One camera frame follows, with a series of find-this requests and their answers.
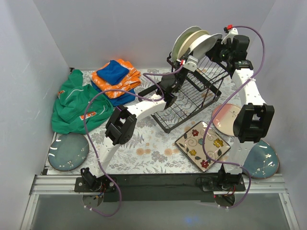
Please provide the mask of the white scalloped plate back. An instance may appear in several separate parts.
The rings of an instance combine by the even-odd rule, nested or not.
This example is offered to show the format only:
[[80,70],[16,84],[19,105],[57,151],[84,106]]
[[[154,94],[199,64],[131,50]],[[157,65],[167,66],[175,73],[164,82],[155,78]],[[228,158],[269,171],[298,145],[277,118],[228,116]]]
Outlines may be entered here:
[[197,38],[189,47],[189,56],[192,55],[197,60],[204,58],[206,52],[211,50],[218,39],[222,38],[222,34],[202,35]]

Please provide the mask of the white scalloped plate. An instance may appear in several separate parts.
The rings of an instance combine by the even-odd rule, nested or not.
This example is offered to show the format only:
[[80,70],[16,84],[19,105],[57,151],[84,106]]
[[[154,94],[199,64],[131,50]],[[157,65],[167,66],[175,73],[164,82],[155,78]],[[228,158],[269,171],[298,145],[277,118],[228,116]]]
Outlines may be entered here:
[[171,61],[175,62],[177,60],[177,56],[179,53],[179,50],[184,43],[184,41],[194,32],[201,30],[199,26],[191,26],[187,28],[185,31],[183,31],[180,36],[176,39],[172,51],[171,51]]
[[192,55],[197,60],[204,58],[206,52],[211,50],[218,39],[222,38],[222,34],[202,35],[197,38],[189,47],[189,56]]

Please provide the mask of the cream and green round plate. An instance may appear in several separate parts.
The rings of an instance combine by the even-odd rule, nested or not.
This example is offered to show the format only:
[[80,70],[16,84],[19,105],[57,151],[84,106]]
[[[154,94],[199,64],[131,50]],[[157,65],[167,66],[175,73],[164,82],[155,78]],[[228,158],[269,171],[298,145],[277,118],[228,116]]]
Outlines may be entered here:
[[183,42],[183,44],[181,45],[178,54],[177,54],[177,59],[181,58],[186,51],[188,50],[188,48],[191,46],[191,44],[198,39],[199,37],[203,36],[203,35],[208,35],[209,33],[205,30],[198,30],[193,32],[192,34],[190,34]]

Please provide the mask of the white scalloped plate front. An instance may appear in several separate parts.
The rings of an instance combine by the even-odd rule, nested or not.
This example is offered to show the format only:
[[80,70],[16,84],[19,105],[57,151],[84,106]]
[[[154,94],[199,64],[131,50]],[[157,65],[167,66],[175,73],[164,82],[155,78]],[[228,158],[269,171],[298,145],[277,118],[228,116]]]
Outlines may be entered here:
[[171,61],[175,62],[177,60],[177,56],[179,53],[179,50],[184,43],[184,41],[194,32],[201,30],[199,26],[191,26],[187,28],[185,31],[183,31],[180,36],[176,39],[172,51],[171,51]]

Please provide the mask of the pink and cream round plate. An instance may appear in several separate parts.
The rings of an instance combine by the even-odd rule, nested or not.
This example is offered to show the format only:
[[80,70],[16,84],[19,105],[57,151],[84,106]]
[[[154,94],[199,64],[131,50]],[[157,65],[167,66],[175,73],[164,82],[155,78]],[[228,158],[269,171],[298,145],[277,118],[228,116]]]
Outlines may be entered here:
[[214,126],[223,134],[234,136],[234,121],[240,112],[241,107],[235,104],[227,103],[213,120]]

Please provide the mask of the square floral plate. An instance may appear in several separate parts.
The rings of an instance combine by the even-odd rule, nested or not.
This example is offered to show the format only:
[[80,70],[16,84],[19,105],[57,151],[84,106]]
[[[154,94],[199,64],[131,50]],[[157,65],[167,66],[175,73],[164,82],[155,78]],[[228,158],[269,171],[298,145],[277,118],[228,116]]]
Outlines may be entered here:
[[231,146],[207,124],[198,122],[175,141],[179,150],[202,172],[208,171],[215,161],[231,149]]

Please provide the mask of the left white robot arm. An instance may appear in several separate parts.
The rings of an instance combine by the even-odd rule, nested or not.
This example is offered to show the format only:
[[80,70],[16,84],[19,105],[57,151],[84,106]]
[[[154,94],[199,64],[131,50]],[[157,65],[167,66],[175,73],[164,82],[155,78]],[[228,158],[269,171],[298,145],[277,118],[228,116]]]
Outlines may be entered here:
[[97,151],[89,135],[86,118],[83,118],[86,135],[96,156],[95,164],[81,169],[83,183],[90,191],[96,192],[101,187],[106,188],[106,185],[100,178],[101,176],[105,176],[110,182],[117,185],[114,179],[105,172],[105,168],[110,163],[118,148],[131,139],[135,126],[139,121],[172,106],[177,99],[173,94],[181,89],[187,74],[188,70],[184,70],[183,66],[180,66],[174,72],[160,74],[162,77],[161,81],[156,83],[150,78],[150,76],[154,75],[153,73],[144,73],[144,77],[153,83],[148,92],[151,93],[156,90],[156,93],[146,98],[143,94],[138,95],[126,92],[127,94],[138,97],[141,101],[134,105],[119,105],[115,108],[106,124],[105,138],[100,151]]

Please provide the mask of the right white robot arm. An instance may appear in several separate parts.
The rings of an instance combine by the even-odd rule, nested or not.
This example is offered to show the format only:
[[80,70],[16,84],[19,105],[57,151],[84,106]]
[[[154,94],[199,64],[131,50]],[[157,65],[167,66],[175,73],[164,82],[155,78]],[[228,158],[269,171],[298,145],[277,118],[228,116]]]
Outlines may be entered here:
[[212,49],[213,60],[227,63],[227,70],[237,87],[241,109],[233,123],[234,143],[227,162],[222,163],[213,183],[222,190],[240,185],[242,168],[250,150],[268,133],[274,107],[266,104],[257,88],[251,61],[247,60],[249,37],[235,35]]

